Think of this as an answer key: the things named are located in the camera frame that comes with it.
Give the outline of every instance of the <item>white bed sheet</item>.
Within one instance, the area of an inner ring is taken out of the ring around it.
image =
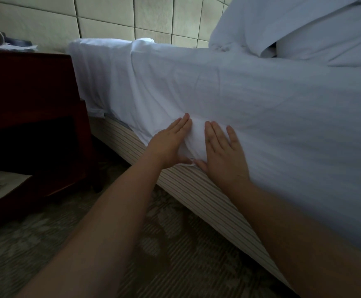
[[[68,52],[91,115],[114,115],[147,144],[188,112],[182,152],[201,159],[204,121],[232,125],[256,184],[361,249],[361,68],[143,40],[82,39]]]

